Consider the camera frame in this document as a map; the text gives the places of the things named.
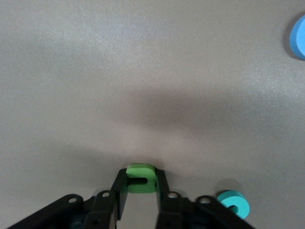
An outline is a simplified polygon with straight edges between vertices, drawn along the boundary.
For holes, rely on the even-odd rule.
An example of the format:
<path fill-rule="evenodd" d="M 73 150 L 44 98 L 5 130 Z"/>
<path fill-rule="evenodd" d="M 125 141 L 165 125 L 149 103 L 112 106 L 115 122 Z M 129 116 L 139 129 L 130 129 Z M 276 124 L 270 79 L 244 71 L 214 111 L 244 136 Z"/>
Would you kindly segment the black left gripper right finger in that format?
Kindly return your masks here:
<path fill-rule="evenodd" d="M 203 195 L 191 201 L 170 190 L 166 173 L 156 170 L 159 214 L 157 229 L 252 229 L 214 197 Z"/>

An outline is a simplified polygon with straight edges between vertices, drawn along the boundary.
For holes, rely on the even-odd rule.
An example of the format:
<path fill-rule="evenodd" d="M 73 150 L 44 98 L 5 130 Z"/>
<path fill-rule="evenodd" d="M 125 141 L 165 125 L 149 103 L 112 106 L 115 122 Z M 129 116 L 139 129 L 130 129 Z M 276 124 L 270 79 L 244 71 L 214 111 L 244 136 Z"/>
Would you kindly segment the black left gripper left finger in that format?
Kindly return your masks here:
<path fill-rule="evenodd" d="M 121 169 L 110 189 L 88 200 L 76 194 L 61 197 L 10 226 L 10 229 L 115 229 L 127 199 L 126 169 Z"/>

